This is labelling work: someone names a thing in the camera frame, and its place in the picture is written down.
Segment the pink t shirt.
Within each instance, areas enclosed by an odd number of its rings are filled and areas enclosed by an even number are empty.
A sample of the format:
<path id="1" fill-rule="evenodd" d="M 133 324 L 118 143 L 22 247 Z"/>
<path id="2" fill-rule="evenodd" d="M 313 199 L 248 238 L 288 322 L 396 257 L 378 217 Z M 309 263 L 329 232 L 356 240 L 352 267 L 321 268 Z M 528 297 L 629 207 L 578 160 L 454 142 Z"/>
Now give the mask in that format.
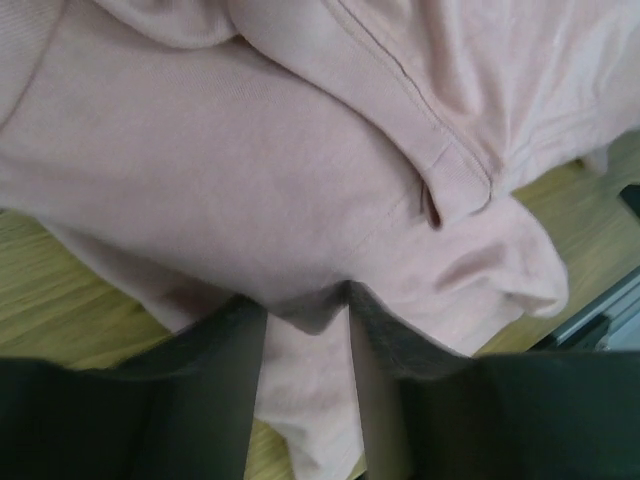
<path id="1" fill-rule="evenodd" d="M 513 192 L 639 126 L 635 1 L 5 1 L 1 204 L 179 330 L 269 313 L 256 415 L 362 456 L 339 289 L 470 355 L 567 303 Z"/>

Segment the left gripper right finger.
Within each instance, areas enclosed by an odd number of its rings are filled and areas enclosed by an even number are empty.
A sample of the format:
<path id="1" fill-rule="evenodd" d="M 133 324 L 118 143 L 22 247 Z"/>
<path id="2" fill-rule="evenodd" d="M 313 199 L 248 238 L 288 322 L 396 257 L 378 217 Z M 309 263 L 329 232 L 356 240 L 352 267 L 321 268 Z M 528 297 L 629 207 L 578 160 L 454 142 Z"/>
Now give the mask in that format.
<path id="1" fill-rule="evenodd" d="M 370 479 L 635 479 L 634 351 L 459 355 L 347 288 Z"/>

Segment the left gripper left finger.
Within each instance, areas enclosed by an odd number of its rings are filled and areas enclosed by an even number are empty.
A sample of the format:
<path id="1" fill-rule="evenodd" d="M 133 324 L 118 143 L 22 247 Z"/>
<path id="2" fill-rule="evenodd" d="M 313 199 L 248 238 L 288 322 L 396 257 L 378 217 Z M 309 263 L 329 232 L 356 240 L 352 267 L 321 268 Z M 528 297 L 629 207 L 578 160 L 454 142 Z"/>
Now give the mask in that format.
<path id="1" fill-rule="evenodd" d="M 1 362 L 5 479 L 240 479 L 266 312 L 236 297 L 118 365 Z"/>

